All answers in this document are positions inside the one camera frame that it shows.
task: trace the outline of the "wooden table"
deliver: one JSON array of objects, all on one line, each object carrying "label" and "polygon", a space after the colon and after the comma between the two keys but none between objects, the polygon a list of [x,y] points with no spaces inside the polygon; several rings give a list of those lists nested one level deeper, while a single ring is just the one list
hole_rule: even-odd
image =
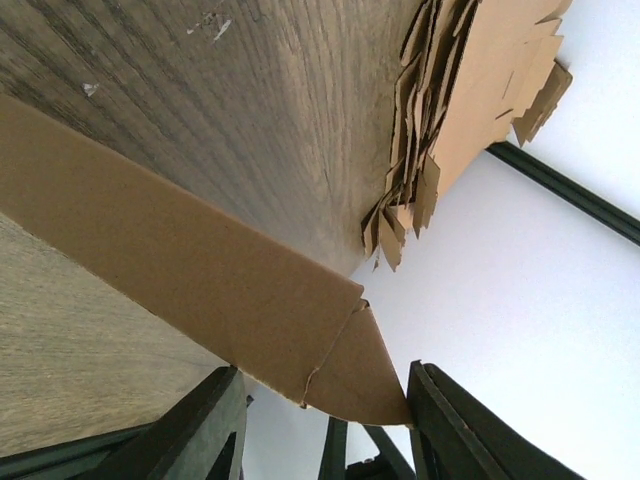
[{"label": "wooden table", "polygon": [[[350,274],[419,3],[7,0],[0,85]],[[0,242],[0,455],[151,421],[216,365],[6,218]]]}]

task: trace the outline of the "cardboard scrap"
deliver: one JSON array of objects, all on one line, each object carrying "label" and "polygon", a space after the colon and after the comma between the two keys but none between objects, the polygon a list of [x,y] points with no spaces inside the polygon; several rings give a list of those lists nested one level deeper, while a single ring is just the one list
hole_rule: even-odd
[{"label": "cardboard scrap", "polygon": [[345,420],[411,423],[360,285],[4,95],[0,172],[2,214],[243,372]]},{"label": "cardboard scrap", "polygon": [[378,233],[372,233],[375,221],[365,227],[367,256],[376,250],[372,239],[379,238],[395,270],[404,238],[394,237],[389,212],[419,236],[438,196],[483,149],[504,140],[511,125],[521,141],[533,138],[570,83],[554,62],[562,42],[556,36],[560,16],[570,4],[421,3],[400,52],[404,70],[395,85],[390,167],[370,216],[378,219]]}]

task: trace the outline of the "stacked cardboard piece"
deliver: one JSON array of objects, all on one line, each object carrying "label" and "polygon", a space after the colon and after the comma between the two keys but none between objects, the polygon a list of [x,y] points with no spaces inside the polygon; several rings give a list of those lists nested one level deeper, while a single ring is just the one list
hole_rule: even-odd
[{"label": "stacked cardboard piece", "polygon": [[555,62],[570,3],[421,4],[400,54],[385,192],[363,222],[367,256],[382,250],[395,270],[406,231],[428,227],[438,195],[484,148],[512,124],[533,138],[570,84]]}]

